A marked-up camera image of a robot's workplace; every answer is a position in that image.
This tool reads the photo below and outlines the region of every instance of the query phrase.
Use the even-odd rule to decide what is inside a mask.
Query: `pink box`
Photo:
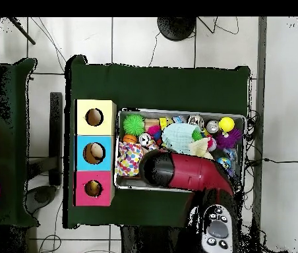
[[[114,196],[112,171],[77,171],[75,190],[75,206],[110,206]],[[98,181],[102,186],[101,194],[97,197],[87,195],[84,186],[89,181]]]

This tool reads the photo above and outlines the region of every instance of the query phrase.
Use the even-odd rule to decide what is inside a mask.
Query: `toy box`
[[[111,100],[75,100],[74,206],[110,206],[116,105]]]

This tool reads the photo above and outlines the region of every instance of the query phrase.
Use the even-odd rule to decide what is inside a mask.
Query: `yellow box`
[[[116,105],[111,100],[77,99],[77,134],[113,136],[116,110]]]

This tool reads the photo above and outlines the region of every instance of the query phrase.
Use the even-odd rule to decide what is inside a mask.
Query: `metal tray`
[[[228,115],[222,113],[201,113],[193,111],[164,111],[164,110],[153,110],[153,109],[127,109],[122,108],[118,111],[116,118],[116,143],[115,143],[115,167],[117,166],[117,158],[119,157],[119,139],[122,139],[125,135],[123,129],[123,121],[127,115],[139,114],[146,119],[159,119],[160,117],[175,117],[178,115],[184,116],[186,119],[189,115],[200,115],[203,117],[204,122],[207,123],[210,120],[219,121],[222,117],[231,117],[235,121],[235,128],[238,128],[243,133],[242,139],[237,143],[237,160],[234,164],[236,174],[239,176],[241,183],[244,183],[244,163],[245,163],[245,152],[246,152],[246,140],[244,135],[247,133],[247,119],[242,115]],[[222,156],[221,151],[211,152],[214,159]],[[114,184],[117,188],[127,189],[142,189],[142,190],[155,190],[155,191],[172,191],[172,192],[188,192],[188,190],[170,189],[153,187],[146,184],[141,179],[133,177],[122,177],[114,173]]]

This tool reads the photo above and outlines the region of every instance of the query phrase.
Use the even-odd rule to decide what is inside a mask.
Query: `blue box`
[[[113,138],[111,136],[76,136],[78,146],[76,149],[78,171],[111,171],[113,163]],[[104,147],[105,157],[98,164],[90,164],[83,157],[84,148],[88,144],[98,143]]]

